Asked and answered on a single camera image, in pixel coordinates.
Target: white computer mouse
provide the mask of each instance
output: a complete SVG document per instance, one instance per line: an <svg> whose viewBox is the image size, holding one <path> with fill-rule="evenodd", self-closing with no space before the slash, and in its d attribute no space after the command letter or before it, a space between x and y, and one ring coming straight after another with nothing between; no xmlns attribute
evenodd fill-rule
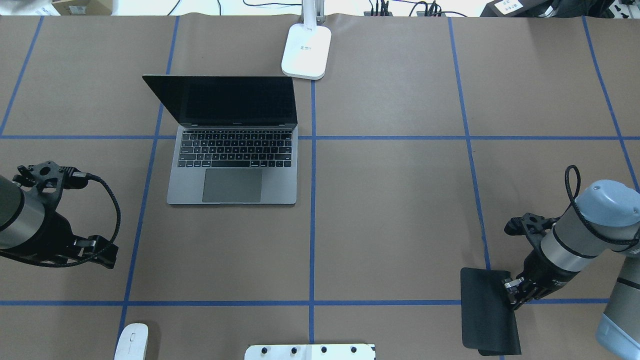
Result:
<svg viewBox="0 0 640 360"><path fill-rule="evenodd" d="M118 339L113 360L144 360L147 353L149 328L143 323L130 323Z"/></svg>

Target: open laptop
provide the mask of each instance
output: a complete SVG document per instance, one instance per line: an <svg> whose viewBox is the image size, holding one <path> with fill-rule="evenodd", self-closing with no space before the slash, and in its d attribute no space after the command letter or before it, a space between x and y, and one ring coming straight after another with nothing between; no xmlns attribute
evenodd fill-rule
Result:
<svg viewBox="0 0 640 360"><path fill-rule="evenodd" d="M143 75L180 124L169 204L294 204L298 118L291 78Z"/></svg>

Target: black screen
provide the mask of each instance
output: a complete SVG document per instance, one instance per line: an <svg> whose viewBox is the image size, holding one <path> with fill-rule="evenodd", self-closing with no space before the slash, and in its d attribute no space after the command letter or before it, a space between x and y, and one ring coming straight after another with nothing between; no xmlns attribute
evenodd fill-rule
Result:
<svg viewBox="0 0 640 360"><path fill-rule="evenodd" d="M143 79L180 124L297 123L291 78L145 75Z"/></svg>

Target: space bar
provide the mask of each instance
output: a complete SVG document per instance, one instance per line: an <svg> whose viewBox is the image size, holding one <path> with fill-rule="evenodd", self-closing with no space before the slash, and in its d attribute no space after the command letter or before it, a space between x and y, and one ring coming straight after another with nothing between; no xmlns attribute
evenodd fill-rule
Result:
<svg viewBox="0 0 640 360"><path fill-rule="evenodd" d="M214 160L211 167L249 167L249 161Z"/></svg>

